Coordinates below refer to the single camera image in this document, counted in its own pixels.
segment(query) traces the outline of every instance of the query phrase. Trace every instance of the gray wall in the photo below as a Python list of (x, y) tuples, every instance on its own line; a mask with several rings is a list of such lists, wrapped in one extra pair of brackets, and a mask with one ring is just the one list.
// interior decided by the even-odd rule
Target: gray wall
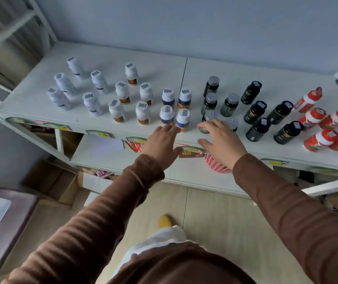
[(338, 0), (37, 0), (60, 40), (338, 70)]
[(49, 153), (0, 124), (0, 186), (20, 189), (20, 182), (35, 164)]

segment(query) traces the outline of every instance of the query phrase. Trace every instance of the person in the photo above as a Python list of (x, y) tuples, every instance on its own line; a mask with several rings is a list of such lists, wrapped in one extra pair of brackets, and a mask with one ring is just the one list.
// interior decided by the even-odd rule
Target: person
[[(198, 126), (213, 139), (200, 139), (199, 144), (232, 169), (236, 183), (257, 203), (306, 275), (314, 283), (338, 284), (338, 215), (247, 153), (225, 123), (213, 120)], [(181, 148), (173, 149), (179, 131), (168, 124), (157, 127), (135, 162), (3, 283), (94, 283), (123, 238), (133, 210), (181, 153)], [(174, 226), (137, 245), (109, 283), (255, 282), (229, 260), (186, 241), (182, 229)]]

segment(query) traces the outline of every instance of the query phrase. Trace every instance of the brown sweater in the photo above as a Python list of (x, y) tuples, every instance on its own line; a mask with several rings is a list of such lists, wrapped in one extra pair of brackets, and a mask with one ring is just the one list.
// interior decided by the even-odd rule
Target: brown sweater
[[(338, 215), (277, 176), (250, 154), (234, 166), (237, 184), (254, 200), (315, 283), (338, 284)], [(164, 178), (142, 154), (86, 209), (40, 245), (4, 283), (94, 283), (123, 238), (133, 210)], [(197, 244), (169, 244), (134, 256), (109, 283), (181, 284), (254, 281)]]

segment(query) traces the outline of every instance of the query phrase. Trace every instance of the person's left hand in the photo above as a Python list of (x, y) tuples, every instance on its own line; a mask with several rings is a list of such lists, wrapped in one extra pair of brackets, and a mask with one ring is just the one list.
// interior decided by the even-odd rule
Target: person's left hand
[(153, 157), (162, 170), (166, 170), (183, 151), (181, 147), (173, 149), (174, 140), (179, 132), (181, 129), (177, 126), (170, 124), (158, 126), (144, 143), (141, 153)]

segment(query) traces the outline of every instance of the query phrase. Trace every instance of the hand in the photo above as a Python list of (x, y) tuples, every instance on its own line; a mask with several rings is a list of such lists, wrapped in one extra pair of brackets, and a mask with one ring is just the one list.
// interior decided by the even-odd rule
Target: hand
[(201, 138), (198, 143), (223, 165), (232, 169), (240, 157), (247, 153), (239, 137), (219, 120), (204, 121), (198, 124), (199, 128), (205, 128), (210, 132), (213, 143)]
[(173, 149), (174, 140), (181, 129), (170, 124), (163, 127), (158, 126), (153, 134), (143, 145), (141, 153), (153, 157), (159, 163), (162, 170), (166, 170), (176, 160), (183, 148), (176, 147)]

